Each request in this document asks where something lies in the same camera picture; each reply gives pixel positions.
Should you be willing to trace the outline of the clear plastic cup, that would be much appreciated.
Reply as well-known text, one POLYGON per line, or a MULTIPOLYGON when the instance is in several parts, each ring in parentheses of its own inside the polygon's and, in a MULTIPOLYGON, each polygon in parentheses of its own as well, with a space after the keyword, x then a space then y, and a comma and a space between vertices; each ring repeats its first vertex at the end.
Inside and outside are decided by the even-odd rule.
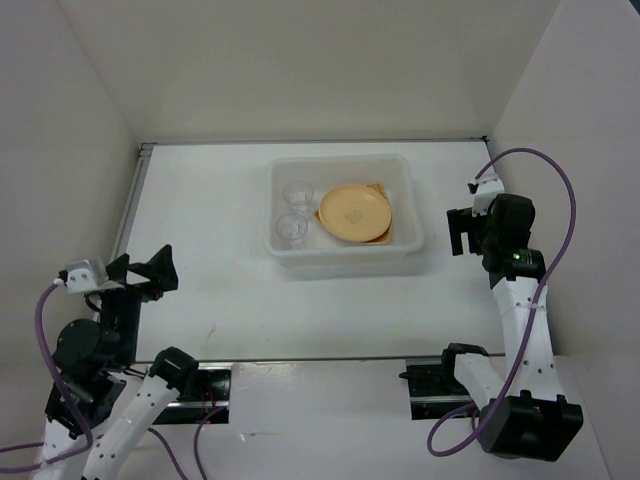
POLYGON ((304 181, 291 182, 283 189, 285 203, 293 212, 302 216, 310 214, 313 197, 313 187, 304 181))
POLYGON ((290 250, 300 250, 305 246, 308 221, 297 213, 282 215, 275 224, 276 233, 282 244, 290 250))

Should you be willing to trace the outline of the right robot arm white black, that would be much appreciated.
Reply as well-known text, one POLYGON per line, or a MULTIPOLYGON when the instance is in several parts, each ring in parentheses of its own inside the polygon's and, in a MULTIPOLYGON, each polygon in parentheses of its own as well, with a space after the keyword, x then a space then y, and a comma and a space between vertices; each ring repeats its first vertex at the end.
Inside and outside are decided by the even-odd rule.
POLYGON ((462 244, 481 256, 497 303, 508 372, 500 376, 488 352, 450 344, 438 381, 465 390, 479 414, 474 440, 492 455, 555 462, 581 429, 582 408, 570 402, 556 372, 547 321, 543 254, 529 247, 535 207, 526 197, 477 194, 467 209, 447 213, 452 252, 462 244))

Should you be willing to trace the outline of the clear plastic cup front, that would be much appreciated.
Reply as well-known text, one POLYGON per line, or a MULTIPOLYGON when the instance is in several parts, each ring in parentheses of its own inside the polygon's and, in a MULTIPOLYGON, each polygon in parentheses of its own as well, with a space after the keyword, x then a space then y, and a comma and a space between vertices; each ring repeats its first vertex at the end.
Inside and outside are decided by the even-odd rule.
POLYGON ((290 250, 300 250, 305 246, 308 221, 297 213, 282 215, 275 224, 276 233, 282 244, 290 250))

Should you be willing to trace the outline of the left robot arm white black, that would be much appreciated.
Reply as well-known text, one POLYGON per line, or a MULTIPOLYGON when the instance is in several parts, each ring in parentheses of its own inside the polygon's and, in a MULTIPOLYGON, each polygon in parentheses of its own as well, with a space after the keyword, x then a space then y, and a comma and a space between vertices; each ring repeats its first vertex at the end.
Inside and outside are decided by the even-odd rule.
POLYGON ((146 262, 123 254, 104 264, 83 259, 68 264, 36 304, 36 337, 53 386, 45 407, 45 432, 37 479, 114 479, 133 448, 173 401, 199 387, 199 363, 177 347, 160 351, 134 398, 119 417, 113 407, 135 361, 141 307, 177 290, 171 245, 146 262), (96 318, 80 318, 59 333, 53 348, 44 336, 44 305, 63 287, 96 298, 96 318))

